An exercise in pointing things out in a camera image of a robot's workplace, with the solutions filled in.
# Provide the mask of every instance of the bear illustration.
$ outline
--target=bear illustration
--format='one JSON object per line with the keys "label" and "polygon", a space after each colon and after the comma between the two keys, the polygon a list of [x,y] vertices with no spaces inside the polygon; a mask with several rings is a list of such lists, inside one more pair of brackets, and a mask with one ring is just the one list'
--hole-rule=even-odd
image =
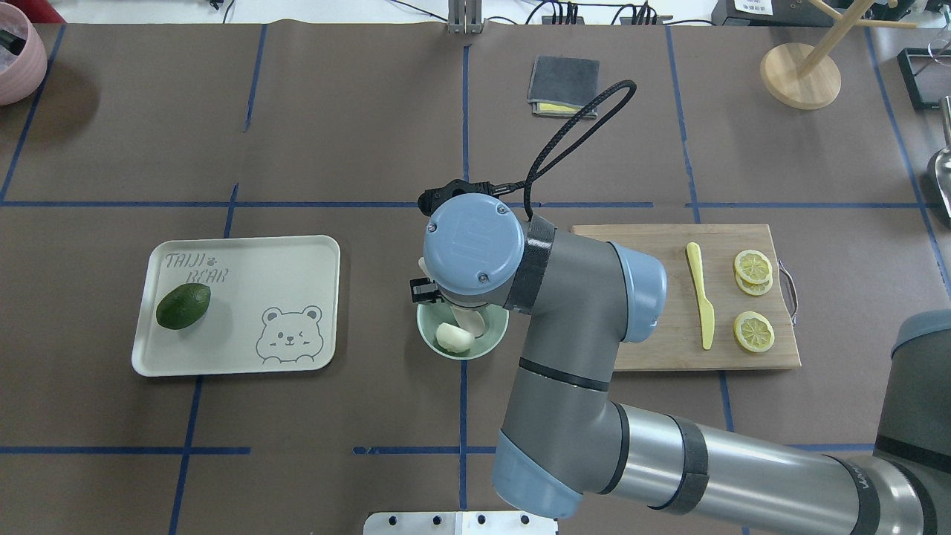
{"label": "bear illustration", "polygon": [[323,336],[318,322],[323,316],[319,307],[305,307],[300,312],[281,312],[271,307],[261,319],[264,330],[258,339],[258,356],[264,362],[275,359],[279,363],[296,363],[310,359],[323,349]]}

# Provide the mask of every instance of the wooden stand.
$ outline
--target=wooden stand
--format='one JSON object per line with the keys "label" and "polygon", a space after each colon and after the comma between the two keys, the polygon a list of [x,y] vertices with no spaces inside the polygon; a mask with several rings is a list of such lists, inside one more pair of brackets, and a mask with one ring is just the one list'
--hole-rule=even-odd
{"label": "wooden stand", "polygon": [[767,52],[760,62],[760,77],[769,94],[796,109],[819,109],[832,104],[839,96],[842,75],[828,54],[853,26],[861,22],[862,26],[894,28],[906,25],[914,28],[914,25],[907,23],[861,20],[875,0],[856,0],[843,15],[839,15],[822,0],[809,1],[817,7],[825,7],[820,9],[837,19],[835,25],[815,48],[803,43],[786,43]]}

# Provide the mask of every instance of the yellow plastic knife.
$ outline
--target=yellow plastic knife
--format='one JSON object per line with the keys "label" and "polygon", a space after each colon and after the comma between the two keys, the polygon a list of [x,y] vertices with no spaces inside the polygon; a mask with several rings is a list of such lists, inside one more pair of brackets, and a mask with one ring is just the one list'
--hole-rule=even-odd
{"label": "yellow plastic knife", "polygon": [[713,303],[707,299],[704,290],[704,259],[700,254],[700,246],[695,242],[687,244],[687,262],[690,264],[690,275],[693,276],[693,287],[697,290],[697,308],[700,309],[700,337],[704,349],[713,345]]}

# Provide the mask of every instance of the green bowl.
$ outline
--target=green bowl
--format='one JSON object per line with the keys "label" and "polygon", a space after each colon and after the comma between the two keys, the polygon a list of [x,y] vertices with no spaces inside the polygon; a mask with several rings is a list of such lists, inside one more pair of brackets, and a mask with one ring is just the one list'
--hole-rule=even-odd
{"label": "green bowl", "polygon": [[468,361],[493,350],[505,336],[509,328],[509,311],[497,305],[488,305],[481,309],[482,319],[485,320],[485,332],[475,339],[473,346],[461,353],[450,353],[436,343],[436,329],[441,324],[456,324],[456,318],[448,303],[432,305],[417,305],[417,327],[423,341],[436,353],[457,361]]}

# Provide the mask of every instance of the table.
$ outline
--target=table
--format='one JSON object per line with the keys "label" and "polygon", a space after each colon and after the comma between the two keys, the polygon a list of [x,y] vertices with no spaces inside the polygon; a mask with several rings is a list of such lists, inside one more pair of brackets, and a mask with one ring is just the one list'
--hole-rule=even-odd
{"label": "table", "polygon": [[[874,441],[908,316],[948,307],[943,145],[895,55],[857,30],[843,93],[790,109],[758,65],[821,30],[439,23],[42,27],[35,98],[0,109],[0,525],[5,533],[360,533],[377,511],[508,508],[490,483],[528,318],[491,354],[419,338],[425,188],[520,180],[560,125],[538,54],[631,78],[629,106],[534,187],[560,228],[768,223],[800,297],[793,371],[617,373],[627,405],[849,457]],[[520,199],[509,199],[518,203]],[[337,352],[316,372],[144,378],[148,254],[172,239],[327,234]],[[560,532],[741,532],[588,496]]]}

